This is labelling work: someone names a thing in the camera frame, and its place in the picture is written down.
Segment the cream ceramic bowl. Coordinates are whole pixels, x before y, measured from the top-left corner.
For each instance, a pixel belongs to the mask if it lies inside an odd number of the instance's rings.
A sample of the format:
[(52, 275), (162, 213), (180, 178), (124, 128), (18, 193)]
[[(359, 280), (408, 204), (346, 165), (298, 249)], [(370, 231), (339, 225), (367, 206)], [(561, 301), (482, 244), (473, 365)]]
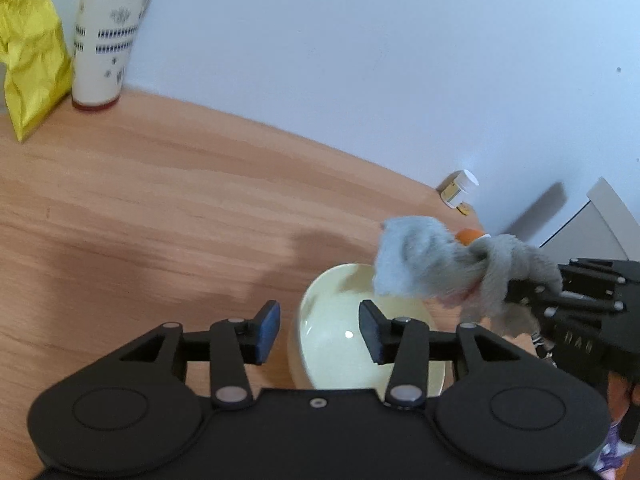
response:
[(299, 389), (375, 389), (384, 396), (390, 364), (372, 361), (358, 323), (360, 302), (372, 300), (386, 318), (436, 324), (424, 303), (375, 295), (374, 269), (345, 263), (326, 270), (307, 288), (288, 335), (288, 368)]

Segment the grey terry cloth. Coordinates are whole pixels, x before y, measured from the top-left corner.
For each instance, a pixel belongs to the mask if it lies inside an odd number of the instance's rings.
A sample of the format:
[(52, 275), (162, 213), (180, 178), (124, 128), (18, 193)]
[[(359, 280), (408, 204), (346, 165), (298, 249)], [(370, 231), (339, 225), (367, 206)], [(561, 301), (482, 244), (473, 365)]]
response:
[(436, 299), (460, 307), (462, 322), (487, 318), (500, 336), (536, 333), (539, 323), (528, 308), (506, 300), (512, 281), (562, 290), (558, 265), (513, 235), (465, 245), (432, 217), (391, 218), (382, 225), (372, 280), (378, 296)]

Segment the orange packaged item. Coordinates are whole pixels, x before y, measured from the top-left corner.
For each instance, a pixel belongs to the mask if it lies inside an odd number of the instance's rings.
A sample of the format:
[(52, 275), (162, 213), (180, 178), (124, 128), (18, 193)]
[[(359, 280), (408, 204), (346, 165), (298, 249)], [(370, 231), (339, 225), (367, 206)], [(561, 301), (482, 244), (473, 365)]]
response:
[(456, 240), (464, 246), (469, 246), (483, 237), (488, 237), (488, 233), (476, 229), (464, 229), (456, 234)]

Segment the small white-capped jar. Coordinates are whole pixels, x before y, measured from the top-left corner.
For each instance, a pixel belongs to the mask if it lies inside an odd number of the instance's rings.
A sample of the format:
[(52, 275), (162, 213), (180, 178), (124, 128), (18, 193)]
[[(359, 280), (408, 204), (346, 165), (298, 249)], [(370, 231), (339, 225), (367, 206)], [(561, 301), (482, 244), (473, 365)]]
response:
[(442, 185), (439, 197), (449, 208), (456, 209), (479, 186), (480, 182), (470, 170), (458, 170)]

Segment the crumpled yellow bag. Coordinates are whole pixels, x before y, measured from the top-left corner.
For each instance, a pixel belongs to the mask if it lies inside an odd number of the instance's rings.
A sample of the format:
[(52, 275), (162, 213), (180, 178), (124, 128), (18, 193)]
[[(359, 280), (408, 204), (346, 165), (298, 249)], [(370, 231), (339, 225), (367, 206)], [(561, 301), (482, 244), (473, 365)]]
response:
[(1, 0), (1, 64), (6, 110), (23, 143), (72, 86), (72, 57), (52, 0)]

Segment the white tumbler with red lid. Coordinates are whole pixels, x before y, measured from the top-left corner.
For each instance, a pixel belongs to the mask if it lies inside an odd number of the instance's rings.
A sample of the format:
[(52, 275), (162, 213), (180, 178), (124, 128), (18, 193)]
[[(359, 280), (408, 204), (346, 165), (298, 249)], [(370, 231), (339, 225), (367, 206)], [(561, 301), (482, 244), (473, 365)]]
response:
[(72, 102), (97, 112), (122, 93), (134, 40), (151, 0), (79, 0)]

